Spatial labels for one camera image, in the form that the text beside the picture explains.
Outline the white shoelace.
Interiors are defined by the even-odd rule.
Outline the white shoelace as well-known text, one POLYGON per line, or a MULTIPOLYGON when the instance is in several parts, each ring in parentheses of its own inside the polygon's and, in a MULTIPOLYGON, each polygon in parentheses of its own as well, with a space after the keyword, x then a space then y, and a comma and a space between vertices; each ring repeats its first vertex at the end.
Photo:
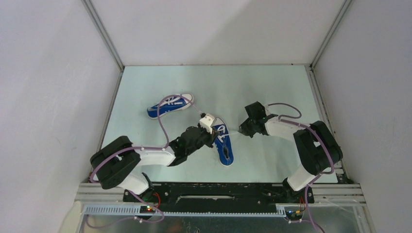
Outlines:
POLYGON ((229 129, 228 129, 228 128, 226 127, 226 125, 224 125, 224 124, 218 126, 217 129, 216 129, 216 131, 218 132, 217 138, 218 138, 218 140, 219 140, 221 143, 224 143, 224 138, 225 138, 225 137, 240 133, 239 131, 236 131, 236 132, 234 132, 234 133, 230 133, 230 132, 229 132, 229 129))

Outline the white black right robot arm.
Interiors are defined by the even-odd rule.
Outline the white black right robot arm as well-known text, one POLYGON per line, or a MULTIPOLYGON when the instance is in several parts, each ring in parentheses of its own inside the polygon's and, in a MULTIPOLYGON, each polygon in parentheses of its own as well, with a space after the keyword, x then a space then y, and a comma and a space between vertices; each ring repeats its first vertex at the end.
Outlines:
POLYGON ((247 119, 239 126, 239 132, 253 137, 259 133, 277 136, 295 143, 300 166, 283 182, 282 195, 285 201, 295 203, 302 197, 302 189, 315 182, 321 175, 332 174, 334 166, 343 158, 343 152, 329 128, 323 121, 309 125, 297 122, 302 117, 273 114, 269 105, 256 101, 245 107, 247 119))

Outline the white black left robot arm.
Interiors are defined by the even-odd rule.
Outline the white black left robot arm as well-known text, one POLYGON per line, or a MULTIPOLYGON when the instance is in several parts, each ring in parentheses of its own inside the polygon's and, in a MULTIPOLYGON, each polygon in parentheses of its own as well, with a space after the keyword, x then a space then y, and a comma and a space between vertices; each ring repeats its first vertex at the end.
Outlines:
POLYGON ((93 170, 89 180, 105 190, 123 188, 141 202, 148 202, 153 198, 154 186, 144 172, 132 172, 136 167, 180 165, 203 146, 211 148, 217 136, 216 130, 192 126, 166 148, 134 147, 127 136, 120 136, 90 158, 93 170))

